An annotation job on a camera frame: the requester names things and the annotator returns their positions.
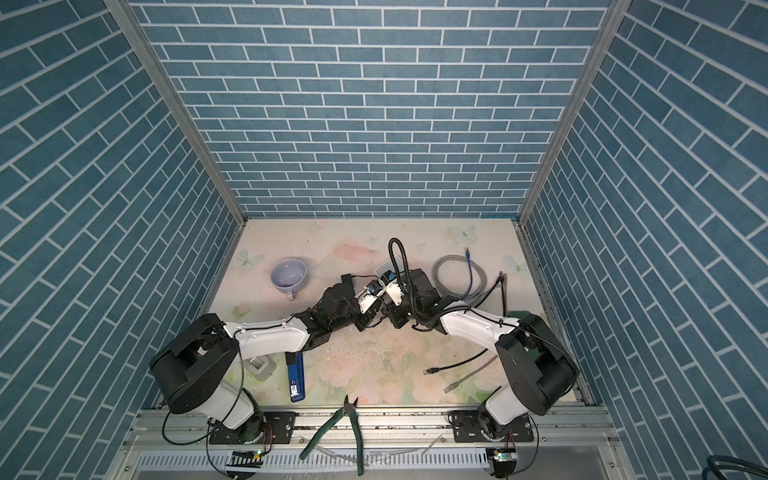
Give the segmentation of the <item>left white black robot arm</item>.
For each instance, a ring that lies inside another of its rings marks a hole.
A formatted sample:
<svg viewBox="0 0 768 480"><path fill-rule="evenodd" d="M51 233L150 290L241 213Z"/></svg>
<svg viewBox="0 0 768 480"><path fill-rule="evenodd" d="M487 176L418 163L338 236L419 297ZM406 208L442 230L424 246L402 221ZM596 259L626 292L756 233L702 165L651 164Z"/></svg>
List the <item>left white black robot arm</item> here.
<svg viewBox="0 0 768 480"><path fill-rule="evenodd" d="M257 418L257 403L244 386L225 380L230 368L255 357L297 353L327 343L350 325L365 329L381 305L383 282L372 279L357 291L344 278L311 308L261 324L224 322L204 314L164 346L149 370L173 414L202 413L228 430Z"/></svg>

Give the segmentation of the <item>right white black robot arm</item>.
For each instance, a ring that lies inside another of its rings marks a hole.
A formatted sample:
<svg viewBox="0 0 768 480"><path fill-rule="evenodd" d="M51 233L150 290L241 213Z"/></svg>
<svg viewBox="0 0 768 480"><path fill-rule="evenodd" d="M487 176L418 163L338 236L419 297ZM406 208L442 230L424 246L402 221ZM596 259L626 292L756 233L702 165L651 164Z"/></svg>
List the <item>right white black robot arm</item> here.
<svg viewBox="0 0 768 480"><path fill-rule="evenodd" d="M541 317L493 315L456 297L441 297L417 269L389 270L382 283L383 313L395 327L413 320L417 331L464 338L495 353L506 382L478 407L480 428L489 438L508 434L523 415L545 415L575 385L578 368Z"/></svg>

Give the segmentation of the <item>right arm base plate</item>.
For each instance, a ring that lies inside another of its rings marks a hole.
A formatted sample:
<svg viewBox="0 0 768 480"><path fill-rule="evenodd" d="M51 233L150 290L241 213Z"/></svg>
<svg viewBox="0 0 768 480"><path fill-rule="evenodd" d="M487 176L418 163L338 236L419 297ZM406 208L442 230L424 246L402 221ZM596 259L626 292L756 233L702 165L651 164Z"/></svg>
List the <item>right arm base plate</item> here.
<svg viewBox="0 0 768 480"><path fill-rule="evenodd" d="M447 420L456 443L526 443L535 440L532 423L527 415L498 426L490 417L481 415L477 410L451 410Z"/></svg>

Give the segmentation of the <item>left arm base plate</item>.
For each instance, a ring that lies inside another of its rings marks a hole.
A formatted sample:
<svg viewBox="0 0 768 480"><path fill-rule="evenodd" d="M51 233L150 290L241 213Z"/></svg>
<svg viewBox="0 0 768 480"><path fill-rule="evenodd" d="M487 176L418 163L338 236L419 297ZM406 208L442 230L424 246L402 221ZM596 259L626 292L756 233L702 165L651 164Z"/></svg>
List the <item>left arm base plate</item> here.
<svg viewBox="0 0 768 480"><path fill-rule="evenodd" d="M296 414L290 411L259 412L236 429L228 429L221 422L214 423L209 442L214 445L288 444L293 435Z"/></svg>

